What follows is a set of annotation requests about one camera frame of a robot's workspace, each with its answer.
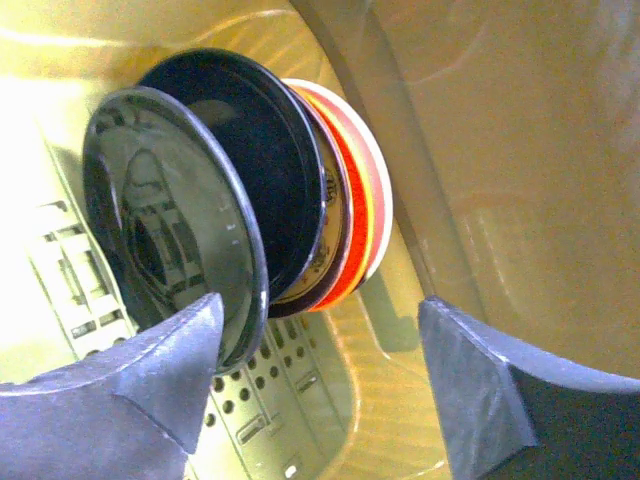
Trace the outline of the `yellow patterned brown-rim plate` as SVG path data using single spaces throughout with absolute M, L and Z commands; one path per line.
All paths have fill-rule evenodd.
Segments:
M 324 162 L 326 215 L 310 264 L 298 281 L 270 305 L 271 318 L 307 311 L 324 300 L 344 269 L 353 236 L 353 200 L 343 155 L 320 114 L 309 105 L 304 109 Z

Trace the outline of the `black plate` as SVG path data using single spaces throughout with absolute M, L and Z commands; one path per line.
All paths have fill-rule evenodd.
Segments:
M 269 281 L 254 209 L 221 144 L 182 103 L 138 86 L 95 106 L 82 163 L 88 223 L 134 321 L 149 329 L 217 294 L 217 371 L 237 370 L 260 345 Z
M 256 215 L 270 297 L 280 300 L 309 266 L 326 217 L 323 160 L 300 102 L 263 65 L 217 48 L 172 55 L 138 83 L 190 109 L 223 147 Z

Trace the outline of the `orange plate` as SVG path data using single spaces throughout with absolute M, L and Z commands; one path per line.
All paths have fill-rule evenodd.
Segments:
M 309 105 L 320 114 L 337 141 L 345 161 L 353 200 L 353 236 L 344 269 L 325 299 L 307 310 L 314 312 L 330 308 L 344 299 L 364 275 L 373 245 L 374 203 L 364 160 L 348 128 L 329 107 L 322 105 L 311 93 L 304 93 L 300 88 L 293 88 L 293 91 L 304 107 Z

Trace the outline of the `cream plate with dark spot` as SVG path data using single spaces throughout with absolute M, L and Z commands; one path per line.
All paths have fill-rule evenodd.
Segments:
M 380 266 L 390 242 L 393 224 L 393 193 L 387 165 L 380 146 L 366 122 L 357 111 L 338 94 L 317 83 L 295 78 L 285 78 L 291 88 L 311 93 L 324 106 L 328 106 L 339 120 L 353 131 L 356 146 L 364 157 L 369 179 L 372 181 L 376 219 L 372 253 L 367 270 L 359 283 L 367 282 Z

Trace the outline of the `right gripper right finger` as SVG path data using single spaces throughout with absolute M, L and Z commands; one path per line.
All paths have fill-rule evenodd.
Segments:
M 436 296 L 418 319 L 454 478 L 638 478 L 638 380 L 558 357 Z

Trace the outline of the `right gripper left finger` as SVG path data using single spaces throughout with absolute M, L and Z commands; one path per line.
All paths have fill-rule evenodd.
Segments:
M 2 385 L 2 478 L 182 478 L 223 323 L 210 293 L 105 351 Z

